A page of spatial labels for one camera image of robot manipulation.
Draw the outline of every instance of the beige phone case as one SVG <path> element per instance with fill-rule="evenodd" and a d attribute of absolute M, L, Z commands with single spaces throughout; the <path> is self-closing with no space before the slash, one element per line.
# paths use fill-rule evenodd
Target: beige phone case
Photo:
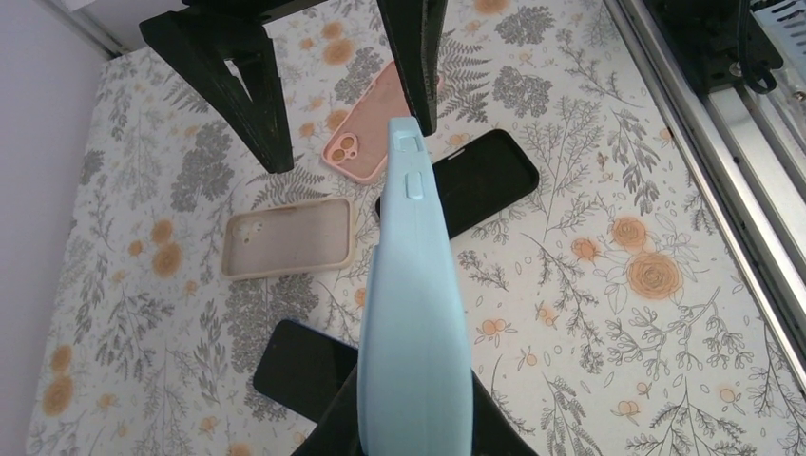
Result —
<path fill-rule="evenodd" d="M 315 199 L 230 218 L 221 274 L 240 280 L 341 269 L 354 256 L 353 204 Z"/>
<path fill-rule="evenodd" d="M 325 145 L 322 159 L 358 183 L 374 183 L 386 167 L 389 119 L 410 115 L 397 68 L 390 62 Z"/>

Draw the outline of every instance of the phone case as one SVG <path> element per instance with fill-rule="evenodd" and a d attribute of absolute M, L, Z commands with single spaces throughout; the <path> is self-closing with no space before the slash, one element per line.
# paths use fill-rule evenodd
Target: phone case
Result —
<path fill-rule="evenodd" d="M 341 269 L 355 256 L 355 209 L 315 199 L 227 221 L 221 275 L 230 280 Z"/>
<path fill-rule="evenodd" d="M 449 238 L 525 197 L 540 181 L 524 150 L 501 129 L 434 163 L 433 174 Z M 380 199 L 375 211 L 380 215 Z"/>
<path fill-rule="evenodd" d="M 390 62 L 336 129 L 322 150 L 322 159 L 353 181 L 376 182 L 386 168 L 387 123 L 392 117 L 409 115 L 397 68 Z"/>
<path fill-rule="evenodd" d="M 358 363 L 358 350 L 292 320 L 272 330 L 252 386 L 318 422 Z"/>

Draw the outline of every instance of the silicone phone case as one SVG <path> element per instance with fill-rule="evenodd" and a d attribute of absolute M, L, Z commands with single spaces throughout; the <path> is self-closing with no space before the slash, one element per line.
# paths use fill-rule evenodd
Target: silicone phone case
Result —
<path fill-rule="evenodd" d="M 417 119 L 389 121 L 388 150 L 358 348 L 361 447 L 369 455 L 469 455 L 465 308 Z"/>
<path fill-rule="evenodd" d="M 376 182 L 386 168 L 389 119 L 409 115 L 397 68 L 390 62 L 336 129 L 322 159 L 358 183 Z"/>
<path fill-rule="evenodd" d="M 341 269 L 354 256 L 353 204 L 315 199 L 230 218 L 221 275 L 240 280 Z"/>

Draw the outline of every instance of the gray leaf print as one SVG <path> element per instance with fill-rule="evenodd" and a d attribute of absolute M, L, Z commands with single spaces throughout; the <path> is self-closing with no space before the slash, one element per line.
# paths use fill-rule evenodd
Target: gray leaf print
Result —
<path fill-rule="evenodd" d="M 573 32 L 571 30 L 567 28 L 558 30 L 557 41 L 560 43 L 557 48 L 572 62 L 571 67 L 566 68 L 566 73 L 585 79 L 585 82 L 580 85 L 583 92 L 599 98 L 609 96 L 626 105 L 640 107 L 624 99 L 624 95 L 617 86 L 618 77 L 615 71 L 602 80 L 598 70 L 600 61 L 598 59 L 586 60 L 585 50 L 572 46 Z"/>
<path fill-rule="evenodd" d="M 193 355 L 199 364 L 201 377 L 199 377 L 199 388 L 201 397 L 212 407 L 213 404 L 220 404 L 219 382 L 226 375 L 229 364 L 226 362 L 226 346 L 221 339 L 221 321 L 216 315 L 214 301 L 207 301 L 204 312 L 199 317 L 199 326 L 206 333 L 206 339 L 199 341 Z"/>
<path fill-rule="evenodd" d="M 685 185 L 691 188 L 693 184 L 691 173 L 686 171 Z M 686 214 L 691 214 L 691 228 L 694 231 L 704 231 L 709 236 L 718 232 L 717 223 L 714 221 L 711 209 L 705 204 L 700 190 L 696 187 L 685 197 L 682 210 Z"/>
<path fill-rule="evenodd" d="M 145 78 L 152 86 L 160 86 L 162 83 L 167 82 L 167 79 L 165 79 L 165 75 L 163 74 L 164 71 L 176 74 L 173 69 L 170 68 L 168 64 L 151 49 L 143 53 L 143 57 L 140 59 L 140 63 L 138 63 L 138 65 L 141 67 L 145 67 L 147 65 L 145 70 Z"/>
<path fill-rule="evenodd" d="M 457 112 L 457 119 L 468 122 L 486 122 L 488 91 L 481 91 L 489 84 L 489 72 L 474 67 L 482 66 L 489 59 L 475 57 L 484 47 L 466 45 L 453 38 L 454 30 L 446 31 L 440 40 L 438 67 L 444 80 L 437 102 L 442 107 L 439 117 Z"/>
<path fill-rule="evenodd" d="M 124 137 L 124 128 L 128 123 L 127 111 L 131 107 L 131 92 L 126 90 L 125 85 L 118 87 L 115 98 L 112 100 L 112 112 L 109 113 L 109 120 L 112 122 L 111 135 L 116 141 Z"/>
<path fill-rule="evenodd" d="M 69 456 L 78 455 L 78 448 L 76 447 L 78 428 L 81 425 L 81 420 L 84 418 L 86 410 L 82 411 L 80 415 L 74 420 L 59 420 L 58 426 L 55 431 L 50 435 L 45 435 L 48 427 L 44 423 L 38 426 L 32 426 L 29 436 L 29 450 L 28 455 L 34 454 L 55 454 L 56 448 L 60 443 L 67 444 L 69 450 L 61 450 L 60 455 L 67 454 Z"/>
<path fill-rule="evenodd" d="M 602 3 L 593 13 L 592 20 L 585 24 L 585 42 L 592 48 L 604 48 L 620 36 L 613 18 L 610 17 L 610 11 Z"/>
<path fill-rule="evenodd" d="M 495 26 L 495 31 L 508 45 L 539 45 L 543 33 L 554 27 L 554 16 L 546 6 L 520 7 Z"/>
<path fill-rule="evenodd" d="M 171 98 L 173 98 L 171 105 L 179 105 L 178 109 L 189 108 L 190 112 L 207 112 L 210 110 L 210 104 L 184 79 L 176 81 L 163 100 L 167 101 Z"/>
<path fill-rule="evenodd" d="M 56 295 L 62 296 L 65 291 L 78 282 L 79 277 L 86 270 L 86 261 L 89 253 L 92 252 L 92 242 L 83 237 L 76 236 L 67 244 L 65 266 L 59 276 L 59 285 L 56 288 Z"/>
<path fill-rule="evenodd" d="M 104 300 L 104 279 L 106 278 L 108 259 L 106 254 L 98 254 L 95 260 L 95 269 L 88 272 L 84 277 L 84 284 L 81 287 L 81 306 L 76 313 L 75 322 L 75 343 L 81 343 L 84 336 L 92 328 L 92 314 L 98 304 Z"/>
<path fill-rule="evenodd" d="M 495 361 L 495 366 L 492 368 L 492 380 L 489 382 L 489 395 L 492 396 L 492 402 L 498 406 L 504 417 L 507 418 L 509 424 L 515 428 L 521 435 L 534 435 L 535 428 L 527 426 L 527 422 L 523 418 L 517 418 L 512 414 L 509 409 L 509 401 L 507 396 L 495 387 L 495 375 L 498 372 L 498 363 L 501 362 L 501 356 Z"/>
<path fill-rule="evenodd" d="M 145 336 L 157 328 L 166 316 L 174 313 L 174 305 L 162 299 L 149 297 L 148 293 L 126 296 L 112 308 L 108 321 L 112 324 L 98 340 L 95 361 L 101 366 L 116 365 L 115 372 L 128 378 L 143 381 L 144 370 L 154 362 L 154 349 L 144 347 Z"/>
<path fill-rule="evenodd" d="M 213 259 L 219 259 L 216 255 L 220 252 L 220 243 L 224 235 L 224 223 L 233 214 L 232 197 L 235 195 L 236 188 L 238 188 L 238 184 L 232 187 L 229 196 L 219 204 L 219 207 L 207 216 L 210 229 L 201 235 L 201 242 L 206 243 L 207 247 L 201 257 L 201 265 L 204 267 L 204 271 L 201 273 L 200 280 L 205 285 L 213 280 Z"/>
<path fill-rule="evenodd" d="M 484 267 L 484 263 L 479 259 L 473 250 L 466 250 L 459 254 L 459 266 L 465 271 L 472 271 L 470 279 L 486 287 L 492 285 L 508 292 L 507 281 L 504 280 L 504 268 L 499 264 L 492 267 Z"/>
<path fill-rule="evenodd" d="M 515 115 L 521 119 L 527 113 L 539 117 L 548 111 L 548 90 L 552 87 L 551 81 L 504 66 L 492 83 L 492 99 L 504 102 L 504 107 L 514 109 Z"/>
<path fill-rule="evenodd" d="M 643 141 L 646 129 L 633 113 L 627 109 L 618 113 L 612 110 L 610 112 L 619 121 L 619 130 L 610 132 L 607 137 L 607 145 L 613 150 L 613 161 L 625 166 L 622 174 L 624 188 L 635 195 L 633 203 L 639 207 L 641 215 L 649 214 L 660 191 L 655 182 L 648 179 L 643 172 L 645 170 L 651 174 L 652 167 L 657 166 L 661 158 Z"/>
<path fill-rule="evenodd" d="M 577 392 L 562 377 L 554 381 L 546 378 L 553 407 L 543 407 L 540 429 L 546 432 L 550 454 L 602 455 L 602 450 L 582 427 L 585 409 L 577 399 Z"/>
<path fill-rule="evenodd" d="M 351 12 L 361 10 L 367 0 L 334 0 L 333 7 L 335 13 L 340 13 L 342 16 L 347 17 Z"/>
<path fill-rule="evenodd" d="M 806 454 L 806 401 L 793 384 L 789 364 L 781 353 L 777 341 L 764 325 L 764 342 L 767 349 L 767 366 L 753 367 L 751 381 L 757 387 L 747 389 L 757 416 L 788 419 L 792 428 L 789 434 L 778 439 L 787 456 Z"/>
<path fill-rule="evenodd" d="M 250 183 L 259 181 L 266 182 L 262 190 L 258 191 L 258 195 L 252 202 L 253 211 L 265 202 L 269 202 L 274 206 L 280 206 L 302 200 L 316 200 L 328 196 L 327 193 L 320 192 L 314 188 L 315 185 L 322 183 L 325 177 L 313 174 L 304 166 L 297 166 L 297 162 L 300 158 L 301 156 L 294 158 L 295 166 L 287 173 L 262 173 L 246 183 L 249 185 Z"/>
<path fill-rule="evenodd" d="M 642 454 L 650 454 L 658 448 L 660 452 L 668 449 L 669 454 L 700 454 L 704 447 L 702 454 L 757 454 L 754 446 L 742 442 L 742 435 L 747 433 L 744 428 L 734 421 L 718 418 L 692 402 L 688 381 L 681 401 L 663 406 L 649 427 L 662 431 L 662 439 L 641 434 L 628 439 L 625 449 Z"/>
<path fill-rule="evenodd" d="M 147 122 L 154 122 L 154 116 L 146 116 Z M 137 124 L 125 134 L 124 161 L 115 177 L 112 190 L 133 189 L 129 207 L 151 200 L 157 195 L 157 178 L 163 172 L 157 158 L 159 142 L 143 125 L 143 115 L 137 116 Z"/>
<path fill-rule="evenodd" d="M 552 224 L 554 201 L 579 192 L 589 174 L 583 157 L 599 147 L 602 137 L 598 103 L 564 96 L 554 109 L 561 119 L 559 123 L 526 125 L 523 136 L 526 149 L 533 153 L 541 171 L 541 185 L 526 202 L 534 211 L 546 214 L 543 240 L 552 230 L 573 231 L 590 215 L 592 208 L 604 206 L 601 199 L 589 198 L 583 192 L 574 197 L 572 208 Z"/>
<path fill-rule="evenodd" d="M 609 331 L 607 335 L 610 340 L 617 342 L 616 347 L 609 349 L 609 361 L 617 366 L 622 363 L 633 361 L 643 361 L 646 367 L 646 375 L 657 381 L 661 373 L 669 375 L 671 370 L 668 367 L 668 356 L 663 357 L 663 349 L 671 338 L 678 335 L 675 346 L 680 349 L 675 353 L 674 359 L 679 369 L 685 368 L 690 371 L 694 368 L 702 371 L 705 364 L 700 361 L 702 357 L 705 363 L 712 368 L 728 369 L 729 366 L 735 369 L 744 367 L 753 360 L 753 353 L 745 349 L 744 335 L 728 330 L 725 321 L 720 316 L 717 306 L 717 296 L 720 288 L 714 291 L 711 299 L 705 304 L 697 306 L 680 305 L 681 316 L 663 327 L 658 321 L 658 313 L 644 307 L 643 312 L 633 309 L 633 316 L 629 324 L 638 329 L 642 336 L 634 338 L 624 327 L 621 319 L 616 321 L 607 320 L 605 323 Z M 704 328 L 708 331 L 706 337 L 702 339 L 702 345 L 711 353 L 707 359 L 704 356 L 697 356 L 692 352 L 692 328 L 706 313 L 710 314 L 705 319 Z M 642 345 L 639 341 L 651 341 L 648 345 Z"/>
<path fill-rule="evenodd" d="M 150 420 L 150 423 L 146 425 L 143 436 L 135 442 L 134 455 L 196 454 L 183 426 L 189 406 L 182 394 L 182 387 L 170 381 L 175 377 L 167 375 L 169 358 L 173 361 L 170 369 L 182 371 L 186 369 L 183 365 L 186 357 L 186 353 L 171 351 L 166 347 L 162 365 L 147 375 L 144 383 L 144 419 Z"/>
<path fill-rule="evenodd" d="M 104 151 L 98 149 L 89 149 L 89 152 L 84 156 L 84 166 L 81 168 L 81 178 L 79 183 L 87 185 L 95 173 L 101 171 L 104 166 Z"/>
<path fill-rule="evenodd" d="M 227 333 L 233 338 L 232 369 L 252 373 L 269 342 L 274 327 L 284 318 L 305 320 L 317 306 L 318 297 L 311 290 L 310 275 L 284 275 L 269 286 L 268 279 L 242 280 L 229 286 L 224 321 L 230 323 Z M 246 382 L 244 404 L 260 421 L 282 419 L 286 409 L 264 396 L 250 395 L 251 381 Z"/>
<path fill-rule="evenodd" d="M 504 218 L 503 211 L 498 212 L 495 218 L 473 227 L 471 238 L 486 239 L 492 237 L 492 241 L 507 245 L 509 242 L 509 219 Z"/>
<path fill-rule="evenodd" d="M 380 71 L 382 64 L 383 59 L 372 47 L 359 49 L 354 59 L 347 64 L 347 76 L 339 80 L 334 87 L 336 99 L 348 105 L 357 102 L 375 74 Z"/>
<path fill-rule="evenodd" d="M 602 3 L 602 0 L 580 0 L 580 5 L 582 5 L 582 8 L 584 8 L 586 10 L 592 10 L 592 9 L 596 8 L 597 5 L 600 5 L 601 3 Z"/>
<path fill-rule="evenodd" d="M 89 232 L 92 233 L 92 235 L 96 238 L 103 240 L 104 244 L 106 244 L 106 247 L 114 252 L 115 249 L 109 245 L 109 230 L 112 228 L 112 221 L 114 221 L 115 218 L 112 217 L 109 220 L 106 219 L 106 213 L 109 212 L 109 209 L 111 209 L 112 205 L 106 203 L 106 198 L 108 198 L 109 192 L 104 189 L 105 186 L 106 174 L 102 174 L 101 177 L 98 178 L 96 188 L 92 191 L 92 194 L 95 197 L 95 204 L 87 213 L 93 221 L 93 224 L 89 227 Z"/>
<path fill-rule="evenodd" d="M 134 63 L 131 61 L 131 55 L 132 54 L 127 54 L 120 57 L 115 62 L 115 65 L 104 65 L 101 81 L 98 84 L 98 94 L 95 97 L 96 102 L 105 102 L 112 96 L 113 91 L 109 87 L 111 83 L 130 78 L 137 74 L 137 68 L 134 67 Z"/>
<path fill-rule="evenodd" d="M 549 283 L 552 276 L 557 277 L 555 281 L 559 282 L 560 297 L 551 305 L 558 312 L 571 312 L 571 317 L 566 322 L 566 330 L 568 335 L 578 335 L 582 340 L 580 366 L 587 373 L 601 373 L 602 366 L 605 364 L 605 357 L 596 347 L 601 347 L 605 342 L 600 336 L 599 327 L 591 321 L 590 316 L 585 313 L 584 309 L 584 307 L 598 305 L 599 300 L 589 290 L 579 287 L 578 279 L 585 276 L 585 272 L 576 262 L 571 261 L 566 256 L 551 254 L 534 237 L 526 233 L 521 233 L 521 235 L 534 242 L 540 249 L 537 252 L 537 258 L 543 267 L 543 271 L 538 277 L 537 284 L 544 286 Z M 537 319 L 539 316 L 540 310 L 538 308 L 535 318 Z"/>
<path fill-rule="evenodd" d="M 171 184 L 171 208 L 193 212 L 200 196 L 213 201 L 229 190 L 235 176 L 226 159 L 232 138 L 225 133 L 227 124 L 214 121 L 203 125 L 196 135 L 196 148 L 182 157 L 182 172 Z"/>

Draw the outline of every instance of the orange rose print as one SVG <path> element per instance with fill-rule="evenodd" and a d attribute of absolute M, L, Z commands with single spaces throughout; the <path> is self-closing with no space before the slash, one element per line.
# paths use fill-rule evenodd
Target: orange rose print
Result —
<path fill-rule="evenodd" d="M 322 97 L 314 97 L 308 103 L 308 106 L 306 107 L 306 109 L 309 110 L 309 111 L 314 111 L 316 109 L 321 108 L 322 105 L 324 105 L 324 103 L 325 103 L 324 98 L 322 98 Z"/>
<path fill-rule="evenodd" d="M 107 411 L 110 407 L 118 407 L 118 396 L 114 394 L 101 394 L 101 397 L 95 402 L 100 411 Z"/>
<path fill-rule="evenodd" d="M 329 22 L 322 28 L 322 37 L 326 40 L 335 40 L 341 37 L 342 31 L 344 31 L 344 27 L 340 22 Z"/>
<path fill-rule="evenodd" d="M 151 240 L 159 244 L 165 244 L 171 239 L 174 232 L 174 225 L 171 220 L 163 218 L 162 220 L 154 223 L 154 228 L 151 229 Z"/>
<path fill-rule="evenodd" d="M 70 405 L 73 398 L 73 379 L 60 375 L 53 380 L 42 398 L 42 411 L 46 416 L 59 416 Z"/>
<path fill-rule="evenodd" d="M 118 423 L 118 430 L 115 431 L 115 433 L 118 434 L 118 437 L 123 439 L 128 434 L 128 426 L 123 422 Z"/>
<path fill-rule="evenodd" d="M 741 399 L 741 393 L 735 392 L 733 387 L 724 387 L 720 388 L 720 399 L 722 402 L 725 403 L 724 407 L 722 407 L 722 412 L 728 411 L 728 408 L 733 407 L 735 411 L 745 415 L 745 411 L 739 407 L 739 399 Z"/>
<path fill-rule="evenodd" d="M 465 25 L 465 32 L 468 35 L 472 35 L 475 32 L 477 32 L 478 29 L 480 28 L 481 28 L 481 21 L 479 20 L 470 21 L 468 22 L 467 25 Z"/>
<path fill-rule="evenodd" d="M 358 306 L 359 309 L 364 308 L 364 302 L 367 299 L 367 289 L 366 288 L 359 288 L 355 290 L 355 304 Z"/>
<path fill-rule="evenodd" d="M 481 328 L 476 328 L 476 332 L 480 335 L 476 337 L 475 343 L 480 344 L 484 339 L 495 341 L 495 347 L 501 343 L 501 333 L 517 333 L 518 331 L 512 328 L 511 323 L 507 323 L 501 318 L 497 320 L 484 320 Z"/>
<path fill-rule="evenodd" d="M 199 434 L 207 434 L 208 436 L 211 435 L 213 432 L 216 431 L 216 426 L 219 424 L 219 419 L 215 416 L 208 416 L 206 418 L 202 418 L 201 422 L 199 422 Z"/>
<path fill-rule="evenodd" d="M 669 127 L 666 127 L 663 130 L 661 130 L 660 133 L 658 133 L 658 138 L 655 138 L 655 139 L 656 140 L 661 140 L 661 149 L 663 149 L 664 147 L 666 147 L 670 143 L 672 143 L 672 139 L 674 139 L 674 135 L 672 134 L 672 130 L 670 130 Z"/>
<path fill-rule="evenodd" d="M 451 135 L 451 137 L 448 138 L 448 144 L 456 147 L 466 143 L 469 139 L 470 135 L 467 133 L 462 133 L 461 135 Z"/>
<path fill-rule="evenodd" d="M 344 121 L 344 118 L 347 117 L 347 110 L 346 109 L 338 109 L 336 111 L 331 112 L 327 118 L 327 125 L 330 131 L 336 131 L 339 125 Z"/>
<path fill-rule="evenodd" d="M 353 46 L 352 41 L 348 39 L 335 40 L 325 48 L 322 53 L 322 60 L 327 65 L 344 65 L 353 57 L 354 51 L 355 46 Z"/>
<path fill-rule="evenodd" d="M 638 390 L 639 396 L 646 396 L 646 398 L 649 399 L 649 391 L 652 390 L 652 384 L 647 385 L 644 382 L 638 382 L 635 389 Z"/>
<path fill-rule="evenodd" d="M 298 447 L 305 443 L 306 438 L 307 437 L 305 437 L 305 434 L 303 434 L 302 432 L 294 433 L 294 443 L 297 444 Z"/>
<path fill-rule="evenodd" d="M 527 366 L 536 366 L 537 365 L 537 356 L 531 352 L 531 346 L 528 346 L 527 349 L 521 349 L 521 360 L 518 361 L 518 371 L 526 364 Z"/>
<path fill-rule="evenodd" d="M 151 262 L 154 273 L 161 278 L 169 278 L 182 266 L 182 247 L 176 242 L 164 245 Z"/>
<path fill-rule="evenodd" d="M 557 331 L 557 318 L 560 316 L 554 312 L 553 309 L 546 307 L 546 302 L 541 302 L 540 306 L 537 304 L 534 305 L 534 309 L 536 314 L 534 315 L 535 321 L 542 321 L 544 325 L 554 328 L 554 331 Z"/>
<path fill-rule="evenodd" d="M 682 286 L 677 264 L 655 253 L 635 256 L 627 267 L 627 280 L 635 293 L 647 299 L 666 299 Z"/>
<path fill-rule="evenodd" d="M 128 254 L 136 257 L 143 252 L 143 242 L 140 240 L 133 240 L 128 244 Z"/>
<path fill-rule="evenodd" d="M 475 0 L 474 6 L 480 14 L 498 14 L 507 9 L 509 0 Z"/>
<path fill-rule="evenodd" d="M 124 281 L 126 276 L 128 276 L 128 273 L 124 269 L 116 271 L 115 274 L 113 274 L 112 278 L 110 279 L 112 281 L 112 285 L 120 284 L 121 282 Z"/>
<path fill-rule="evenodd" d="M 60 345 L 50 357 L 50 370 L 53 373 L 65 373 L 70 367 L 73 357 L 73 348 L 70 345 Z"/>
<path fill-rule="evenodd" d="M 311 138 L 312 136 L 314 136 L 315 132 L 316 132 L 316 129 L 314 128 L 314 123 L 313 122 L 304 123 L 299 128 L 299 136 L 301 138 Z"/>
<path fill-rule="evenodd" d="M 247 444 L 232 444 L 229 446 L 227 456 L 252 456 L 252 448 Z"/>
<path fill-rule="evenodd" d="M 183 293 L 184 293 L 185 296 L 195 296 L 196 295 L 196 290 L 198 290 L 198 289 L 199 289 L 199 284 L 197 284 L 195 280 L 188 280 L 184 284 Z"/>
<path fill-rule="evenodd" d="M 599 248 L 590 239 L 577 239 L 571 244 L 571 252 L 579 259 L 593 261 L 599 255 Z"/>
<path fill-rule="evenodd" d="M 722 400 L 722 402 L 733 404 L 734 402 L 736 402 L 737 395 L 735 392 L 733 392 L 732 389 L 723 388 L 720 390 L 720 399 Z"/>
<path fill-rule="evenodd" d="M 308 50 L 314 46 L 314 40 L 311 38 L 305 38 L 304 40 L 299 42 L 299 48 L 302 50 Z"/>
<path fill-rule="evenodd" d="M 626 250 L 639 251 L 646 243 L 646 227 L 637 218 L 617 218 L 613 223 L 613 240 Z"/>
<path fill-rule="evenodd" d="M 635 426 L 638 425 L 638 422 L 635 421 L 633 416 L 641 413 L 641 411 L 638 409 L 638 404 L 636 404 L 634 401 L 621 401 L 617 406 L 617 409 L 611 410 L 610 412 L 616 416 L 626 417 L 626 419 L 630 420 L 630 422 L 632 422 L 632 424 Z"/>
<path fill-rule="evenodd" d="M 191 137 L 193 137 L 194 135 L 196 135 L 196 133 L 197 133 L 198 131 L 199 131 L 199 126 L 198 126 L 198 125 L 192 125 L 192 126 L 188 126 L 188 127 L 187 127 L 187 128 L 184 130 L 184 136 L 185 136 L 186 138 L 191 138 Z"/>

